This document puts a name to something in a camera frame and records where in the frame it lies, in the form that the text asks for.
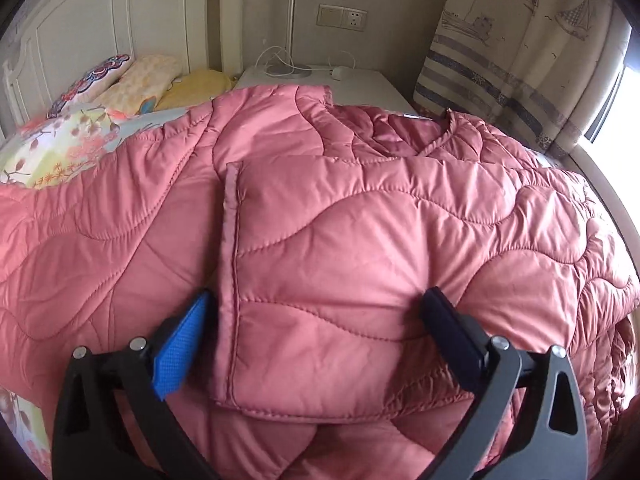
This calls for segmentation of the pink quilted jacket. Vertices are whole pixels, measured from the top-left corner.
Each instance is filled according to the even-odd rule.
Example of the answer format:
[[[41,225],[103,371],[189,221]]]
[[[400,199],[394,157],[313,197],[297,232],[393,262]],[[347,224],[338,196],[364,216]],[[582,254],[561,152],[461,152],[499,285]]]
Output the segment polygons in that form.
[[[51,426],[73,350],[215,319],[168,402],[229,479],[412,479],[470,407],[419,316],[438,287],[564,347],[595,474],[627,419],[639,280],[586,179],[478,117],[234,90],[70,180],[1,181],[1,389]]]

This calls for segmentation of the floral bed sheet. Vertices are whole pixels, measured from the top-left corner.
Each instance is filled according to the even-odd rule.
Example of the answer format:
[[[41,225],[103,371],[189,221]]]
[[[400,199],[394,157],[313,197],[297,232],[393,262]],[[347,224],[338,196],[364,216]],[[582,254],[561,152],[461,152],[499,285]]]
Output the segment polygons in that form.
[[[1,145],[1,181],[26,188],[64,183],[97,164],[130,136],[170,122],[185,112],[184,107],[177,107],[128,116],[86,104],[55,118],[35,120]],[[3,387],[1,417],[9,430],[9,442],[26,455],[29,466],[49,479],[50,443],[40,408]]]

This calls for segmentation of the colourful embroidered pillow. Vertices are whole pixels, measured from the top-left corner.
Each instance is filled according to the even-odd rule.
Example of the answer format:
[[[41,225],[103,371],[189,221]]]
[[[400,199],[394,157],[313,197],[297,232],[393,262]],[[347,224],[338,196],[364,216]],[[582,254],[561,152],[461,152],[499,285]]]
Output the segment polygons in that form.
[[[134,59],[130,54],[116,54],[85,72],[52,103],[47,118],[63,114],[70,106],[94,101],[129,70]]]

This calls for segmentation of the peach patterned pillow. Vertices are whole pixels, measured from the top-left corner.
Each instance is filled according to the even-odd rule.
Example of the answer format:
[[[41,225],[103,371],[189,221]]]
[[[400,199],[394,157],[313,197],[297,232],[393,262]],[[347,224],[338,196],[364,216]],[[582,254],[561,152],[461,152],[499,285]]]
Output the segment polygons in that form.
[[[137,58],[126,73],[94,102],[126,116],[151,113],[181,74],[182,64],[173,56],[145,55]]]

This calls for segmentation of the yellow pillow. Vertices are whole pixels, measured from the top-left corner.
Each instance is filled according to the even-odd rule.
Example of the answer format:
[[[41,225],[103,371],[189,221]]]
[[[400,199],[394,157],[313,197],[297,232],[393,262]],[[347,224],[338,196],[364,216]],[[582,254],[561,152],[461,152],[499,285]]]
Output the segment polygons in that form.
[[[154,110],[170,110],[205,103],[230,91],[234,82],[218,70],[194,70],[172,83]]]

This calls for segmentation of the white nightstand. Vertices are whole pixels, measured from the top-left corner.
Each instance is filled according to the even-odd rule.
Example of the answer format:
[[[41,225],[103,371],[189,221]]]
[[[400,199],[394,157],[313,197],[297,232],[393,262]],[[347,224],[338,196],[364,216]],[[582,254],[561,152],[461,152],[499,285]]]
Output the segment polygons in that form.
[[[250,66],[235,87],[239,89],[261,84],[326,86],[331,89],[333,101],[338,105],[374,106],[401,115],[416,116],[418,114],[380,72],[349,67],[350,72],[347,78],[343,81],[335,81],[329,75],[330,68],[311,67],[311,75],[302,79],[274,79],[266,75],[265,67]]]

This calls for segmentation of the striped sailboat curtain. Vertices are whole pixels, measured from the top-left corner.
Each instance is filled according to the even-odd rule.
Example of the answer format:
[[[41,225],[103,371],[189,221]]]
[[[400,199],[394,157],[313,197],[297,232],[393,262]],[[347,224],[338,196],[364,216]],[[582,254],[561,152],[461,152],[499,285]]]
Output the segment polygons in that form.
[[[630,38],[615,0],[446,0],[413,102],[560,159],[611,94]]]

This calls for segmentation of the white charger adapter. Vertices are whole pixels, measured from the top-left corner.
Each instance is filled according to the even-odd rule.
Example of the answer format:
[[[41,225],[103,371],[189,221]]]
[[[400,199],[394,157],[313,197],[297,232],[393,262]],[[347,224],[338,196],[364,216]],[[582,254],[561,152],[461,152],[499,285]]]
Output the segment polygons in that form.
[[[349,75],[350,68],[346,66],[331,67],[329,70],[330,77],[335,81],[343,81]]]

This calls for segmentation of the silver desk lamp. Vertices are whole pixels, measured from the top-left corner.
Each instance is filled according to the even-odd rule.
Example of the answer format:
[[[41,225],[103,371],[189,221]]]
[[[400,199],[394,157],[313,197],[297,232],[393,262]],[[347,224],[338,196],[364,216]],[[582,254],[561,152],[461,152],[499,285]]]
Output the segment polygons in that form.
[[[288,0],[284,46],[272,48],[272,57],[265,65],[266,75],[274,79],[302,79],[312,73],[310,66],[294,61],[295,5],[296,0]]]

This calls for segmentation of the white wooden headboard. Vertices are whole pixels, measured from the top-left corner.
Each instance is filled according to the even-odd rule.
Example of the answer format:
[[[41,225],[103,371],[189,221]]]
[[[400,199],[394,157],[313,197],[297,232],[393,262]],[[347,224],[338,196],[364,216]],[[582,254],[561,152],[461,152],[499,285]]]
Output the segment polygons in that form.
[[[243,70],[243,0],[24,0],[1,37],[1,132],[43,115],[79,76],[115,54],[166,54],[183,73]]]

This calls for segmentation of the wall socket panel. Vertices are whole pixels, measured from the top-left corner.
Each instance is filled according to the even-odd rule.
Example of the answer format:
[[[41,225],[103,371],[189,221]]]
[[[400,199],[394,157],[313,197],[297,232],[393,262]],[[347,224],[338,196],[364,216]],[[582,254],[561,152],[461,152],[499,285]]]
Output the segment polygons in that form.
[[[318,6],[318,26],[333,27],[352,32],[363,32],[367,25],[368,12],[347,6],[332,6],[332,4],[320,4]]]

